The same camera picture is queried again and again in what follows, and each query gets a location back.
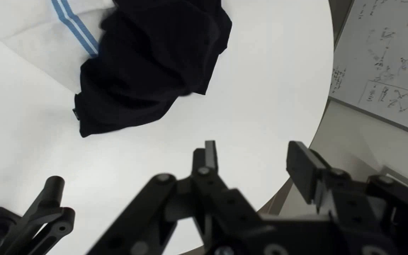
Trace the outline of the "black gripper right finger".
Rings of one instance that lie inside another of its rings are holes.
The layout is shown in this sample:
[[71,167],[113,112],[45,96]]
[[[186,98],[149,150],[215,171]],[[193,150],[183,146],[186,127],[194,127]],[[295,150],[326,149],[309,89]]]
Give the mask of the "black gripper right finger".
[[286,171],[308,204],[313,202],[320,171],[326,168],[327,163],[320,154],[302,142],[288,144]]

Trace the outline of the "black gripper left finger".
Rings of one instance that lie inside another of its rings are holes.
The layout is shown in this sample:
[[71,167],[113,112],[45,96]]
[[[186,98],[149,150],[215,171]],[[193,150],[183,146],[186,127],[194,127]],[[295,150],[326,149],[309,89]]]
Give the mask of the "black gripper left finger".
[[218,178],[218,154],[214,140],[206,140],[203,147],[193,151],[191,177],[200,181],[215,181]]

